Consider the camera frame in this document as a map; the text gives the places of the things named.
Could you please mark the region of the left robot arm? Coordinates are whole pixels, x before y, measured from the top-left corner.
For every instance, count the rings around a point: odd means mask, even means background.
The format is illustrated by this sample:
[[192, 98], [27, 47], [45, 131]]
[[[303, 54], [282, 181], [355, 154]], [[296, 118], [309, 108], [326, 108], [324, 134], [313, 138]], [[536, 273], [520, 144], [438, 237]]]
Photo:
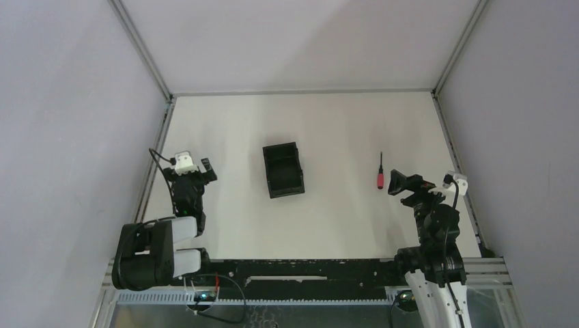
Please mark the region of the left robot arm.
[[207, 284], [214, 274], [204, 248], [179, 250], [176, 244], [200, 237], [206, 227], [203, 210], [205, 187], [217, 179], [209, 159], [200, 170], [188, 153], [175, 158], [164, 169], [174, 214], [122, 227], [113, 261], [111, 279], [118, 290], [142, 291], [168, 286], [187, 275], [198, 285]]

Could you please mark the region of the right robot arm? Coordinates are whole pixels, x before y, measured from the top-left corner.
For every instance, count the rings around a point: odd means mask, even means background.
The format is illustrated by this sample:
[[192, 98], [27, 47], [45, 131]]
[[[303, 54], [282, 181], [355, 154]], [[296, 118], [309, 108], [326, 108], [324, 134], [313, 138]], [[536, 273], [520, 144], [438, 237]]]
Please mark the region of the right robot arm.
[[466, 269], [456, 240], [460, 235], [460, 197], [467, 178], [447, 172], [442, 186], [421, 175], [390, 172], [389, 195], [410, 192], [401, 204], [413, 210], [419, 244], [401, 248], [395, 256], [395, 277], [414, 296], [424, 327], [471, 327]]

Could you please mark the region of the black plastic bin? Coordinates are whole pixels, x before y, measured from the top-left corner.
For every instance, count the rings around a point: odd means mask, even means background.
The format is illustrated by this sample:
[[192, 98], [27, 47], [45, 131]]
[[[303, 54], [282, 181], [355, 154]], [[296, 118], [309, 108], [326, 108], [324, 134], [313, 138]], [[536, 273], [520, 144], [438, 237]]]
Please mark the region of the black plastic bin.
[[262, 148], [271, 199], [305, 193], [304, 174], [296, 142]]

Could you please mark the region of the red handled screwdriver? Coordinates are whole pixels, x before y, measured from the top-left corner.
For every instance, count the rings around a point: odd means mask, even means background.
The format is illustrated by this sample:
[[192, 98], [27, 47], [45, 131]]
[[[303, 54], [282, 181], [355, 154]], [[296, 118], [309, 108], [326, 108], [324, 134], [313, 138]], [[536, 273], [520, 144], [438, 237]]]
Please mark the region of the red handled screwdriver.
[[383, 169], [383, 153], [380, 153], [380, 164], [379, 164], [379, 168], [378, 168], [378, 175], [377, 175], [377, 188], [379, 190], [384, 188], [384, 169]]

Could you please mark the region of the black mounting rail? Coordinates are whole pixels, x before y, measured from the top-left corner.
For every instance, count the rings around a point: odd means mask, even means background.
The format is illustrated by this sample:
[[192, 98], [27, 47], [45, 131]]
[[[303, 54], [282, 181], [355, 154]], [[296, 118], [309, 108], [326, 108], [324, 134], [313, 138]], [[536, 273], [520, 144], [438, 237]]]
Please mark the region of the black mounting rail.
[[219, 276], [226, 299], [247, 301], [366, 301], [406, 286], [389, 259], [212, 260], [202, 268]]

